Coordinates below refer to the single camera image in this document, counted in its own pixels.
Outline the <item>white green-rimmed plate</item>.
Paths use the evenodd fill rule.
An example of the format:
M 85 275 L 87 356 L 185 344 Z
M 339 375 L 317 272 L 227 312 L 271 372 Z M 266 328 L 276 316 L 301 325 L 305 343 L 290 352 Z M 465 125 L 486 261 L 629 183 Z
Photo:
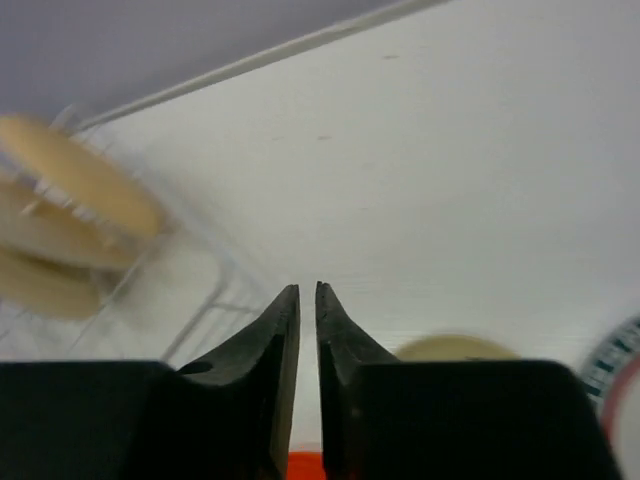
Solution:
M 600 341 L 579 370 L 625 479 L 639 477 L 639 317 Z

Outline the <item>beige floral plate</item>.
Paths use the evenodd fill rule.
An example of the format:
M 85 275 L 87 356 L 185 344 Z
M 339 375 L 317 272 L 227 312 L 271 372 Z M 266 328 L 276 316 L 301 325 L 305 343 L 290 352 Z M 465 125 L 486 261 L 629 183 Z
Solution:
M 91 272 L 1 248 L 1 299 L 43 316 L 82 320 L 101 307 Z

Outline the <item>white wire dish rack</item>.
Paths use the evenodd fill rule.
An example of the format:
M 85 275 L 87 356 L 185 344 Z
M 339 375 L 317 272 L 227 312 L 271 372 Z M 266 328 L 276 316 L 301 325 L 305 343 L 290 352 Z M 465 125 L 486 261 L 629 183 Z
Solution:
M 152 358 L 180 365 L 252 321 L 268 304 L 258 269 L 235 248 L 187 180 L 176 180 L 121 141 L 111 128 L 86 126 L 69 107 L 54 120 L 28 114 L 108 158 L 157 201 L 164 224 L 138 238 L 101 220 L 62 190 L 22 171 L 1 150 L 1 179 L 16 181 L 137 254 L 126 270 L 85 268 L 100 290 L 101 307 L 74 320 L 43 316 L 1 299 L 1 357 L 5 361 Z

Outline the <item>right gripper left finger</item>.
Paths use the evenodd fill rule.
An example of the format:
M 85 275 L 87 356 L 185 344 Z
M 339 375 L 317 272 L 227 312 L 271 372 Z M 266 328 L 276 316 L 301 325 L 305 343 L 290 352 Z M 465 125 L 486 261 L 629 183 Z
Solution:
M 300 337 L 285 287 L 252 323 L 175 369 L 158 361 L 5 362 L 5 479 L 281 479 Z

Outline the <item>tan round plate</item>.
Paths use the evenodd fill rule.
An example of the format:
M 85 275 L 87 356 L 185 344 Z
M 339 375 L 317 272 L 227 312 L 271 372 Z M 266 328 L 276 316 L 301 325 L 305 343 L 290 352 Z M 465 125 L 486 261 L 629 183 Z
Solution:
M 3 115 L 1 150 L 22 171 L 129 235 L 152 238 L 163 227 L 164 213 L 145 188 L 105 156 L 39 120 Z

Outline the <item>woven bamboo tray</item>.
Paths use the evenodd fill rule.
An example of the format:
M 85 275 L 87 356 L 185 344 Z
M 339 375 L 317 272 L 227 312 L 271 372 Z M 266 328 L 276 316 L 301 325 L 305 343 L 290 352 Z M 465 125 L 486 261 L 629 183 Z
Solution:
M 74 267 L 126 270 L 137 254 L 26 186 L 1 179 L 1 245 Z

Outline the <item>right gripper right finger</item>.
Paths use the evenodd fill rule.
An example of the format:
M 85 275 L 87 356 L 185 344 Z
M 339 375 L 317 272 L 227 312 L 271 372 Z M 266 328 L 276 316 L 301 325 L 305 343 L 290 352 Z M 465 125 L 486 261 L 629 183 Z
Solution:
M 330 479 L 617 479 L 584 389 L 546 360 L 403 362 L 315 294 Z

